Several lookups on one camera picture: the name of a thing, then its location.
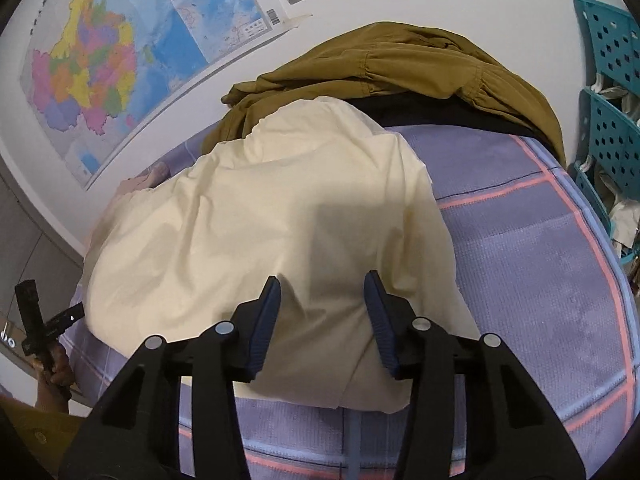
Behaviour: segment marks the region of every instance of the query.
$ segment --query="floor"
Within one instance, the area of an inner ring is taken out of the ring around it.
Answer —
[[[14,286],[36,280],[44,321],[68,307],[82,269],[25,213],[0,179],[0,315],[23,331]]]

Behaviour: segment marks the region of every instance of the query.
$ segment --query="barcode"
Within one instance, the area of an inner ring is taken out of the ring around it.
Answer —
[[[267,10],[267,16],[271,20],[271,25],[277,25],[278,23],[280,23],[280,19],[274,9]]]

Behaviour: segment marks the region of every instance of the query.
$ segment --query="brown jacket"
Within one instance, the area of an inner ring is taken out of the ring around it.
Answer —
[[[540,130],[564,164],[558,119],[545,97],[462,36],[438,28],[381,22],[325,41],[222,98],[231,110],[205,138],[202,153],[221,140],[247,136],[261,118],[298,99],[353,99],[411,90],[453,95],[475,108]]]

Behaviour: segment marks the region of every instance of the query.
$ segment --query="purple bedsheet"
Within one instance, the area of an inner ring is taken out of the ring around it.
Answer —
[[[565,423],[592,474],[638,414],[633,299],[609,240],[568,175],[535,140],[456,126],[405,126],[425,162],[456,252],[458,285],[481,332],[498,333]],[[194,163],[204,132],[165,160]],[[81,299],[81,291],[75,301]],[[83,322],[61,339],[95,402],[124,358]],[[452,474],[464,467],[458,403]],[[238,400],[252,478],[391,478],[406,413]],[[193,474],[190,389],[180,405],[181,467]]]

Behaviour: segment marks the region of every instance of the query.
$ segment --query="world map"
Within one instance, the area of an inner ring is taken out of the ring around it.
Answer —
[[[256,0],[45,0],[22,88],[86,185],[177,89],[270,30]]]

